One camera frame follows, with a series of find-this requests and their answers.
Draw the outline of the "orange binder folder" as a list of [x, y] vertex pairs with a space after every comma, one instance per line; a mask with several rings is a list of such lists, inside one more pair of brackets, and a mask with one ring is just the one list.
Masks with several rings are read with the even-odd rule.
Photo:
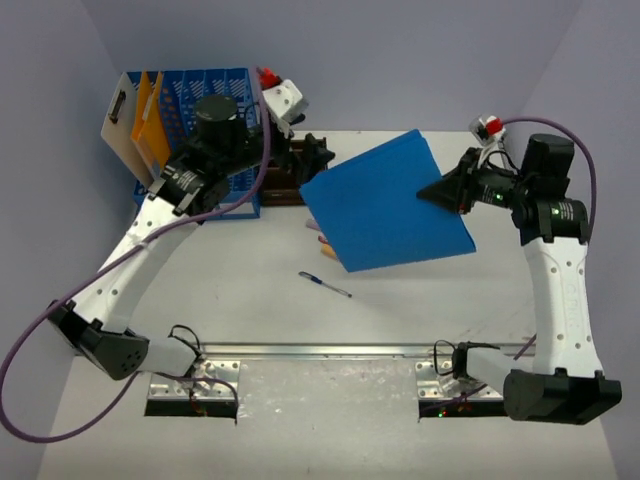
[[130, 135], [153, 180], [160, 177], [170, 155], [159, 107], [162, 80], [162, 73], [156, 75], [155, 83], [151, 82], [147, 71], [141, 73], [134, 125]]

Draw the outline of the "pink eraser stick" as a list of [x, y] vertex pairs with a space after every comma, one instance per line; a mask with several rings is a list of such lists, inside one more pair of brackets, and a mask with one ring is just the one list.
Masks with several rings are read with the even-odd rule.
[[320, 231], [319, 225], [313, 219], [308, 219], [305, 225], [307, 228], [310, 228], [315, 231]]

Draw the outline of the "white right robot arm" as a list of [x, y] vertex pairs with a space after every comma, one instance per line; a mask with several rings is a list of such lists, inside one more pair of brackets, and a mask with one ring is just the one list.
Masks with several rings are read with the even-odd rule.
[[534, 300], [536, 350], [521, 368], [489, 343], [461, 342], [446, 368], [448, 385], [467, 393], [479, 383], [503, 398], [516, 421], [585, 425], [620, 403], [622, 387], [606, 378], [596, 352], [586, 291], [590, 227], [586, 207], [566, 195], [574, 141], [534, 134], [518, 171], [470, 148], [456, 167], [417, 198], [467, 214], [478, 202], [510, 211], [519, 232]]

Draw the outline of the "blue folder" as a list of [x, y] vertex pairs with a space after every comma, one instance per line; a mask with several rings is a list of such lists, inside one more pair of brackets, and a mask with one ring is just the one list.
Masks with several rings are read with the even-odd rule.
[[441, 179], [411, 130], [316, 175], [300, 194], [349, 273], [471, 254], [462, 218], [417, 198]]

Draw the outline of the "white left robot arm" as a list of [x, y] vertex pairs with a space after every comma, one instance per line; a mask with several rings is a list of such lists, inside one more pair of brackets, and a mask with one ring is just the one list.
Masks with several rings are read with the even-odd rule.
[[281, 87], [263, 92], [261, 122], [250, 127], [245, 112], [224, 95], [195, 104], [195, 126], [172, 152], [149, 187], [133, 224], [103, 264], [105, 275], [55, 307], [48, 321], [79, 353], [113, 380], [139, 371], [172, 376], [187, 393], [201, 390], [208, 369], [200, 352], [173, 335], [153, 340], [135, 333], [131, 317], [173, 252], [206, 219], [222, 213], [231, 176], [274, 163], [304, 184], [334, 158], [323, 140], [293, 139], [292, 126], [308, 106]]

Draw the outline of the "blue ballpoint pen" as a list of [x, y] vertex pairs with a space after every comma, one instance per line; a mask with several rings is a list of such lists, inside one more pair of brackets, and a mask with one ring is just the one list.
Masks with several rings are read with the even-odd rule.
[[320, 285], [320, 286], [322, 286], [324, 288], [327, 288], [327, 289], [329, 289], [329, 290], [331, 290], [331, 291], [333, 291], [335, 293], [338, 293], [338, 294], [340, 294], [342, 296], [345, 296], [347, 298], [352, 298], [353, 297], [353, 295], [350, 292], [348, 292], [348, 291], [346, 291], [344, 289], [338, 288], [338, 287], [336, 287], [334, 285], [331, 285], [331, 284], [327, 283], [326, 281], [320, 279], [319, 277], [317, 277], [317, 276], [315, 276], [315, 275], [313, 275], [313, 274], [311, 274], [309, 272], [299, 271], [298, 275], [301, 278], [305, 278], [305, 279], [307, 279], [307, 280], [309, 280], [309, 281], [311, 281], [311, 282], [313, 282], [313, 283], [315, 283], [317, 285]]

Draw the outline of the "white clipboard with metal clip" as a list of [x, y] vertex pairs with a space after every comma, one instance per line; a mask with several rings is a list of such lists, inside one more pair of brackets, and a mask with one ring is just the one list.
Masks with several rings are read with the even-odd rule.
[[151, 171], [131, 140], [137, 105], [137, 91], [127, 73], [122, 73], [112, 95], [101, 128], [101, 138], [127, 169], [145, 187], [152, 182]]

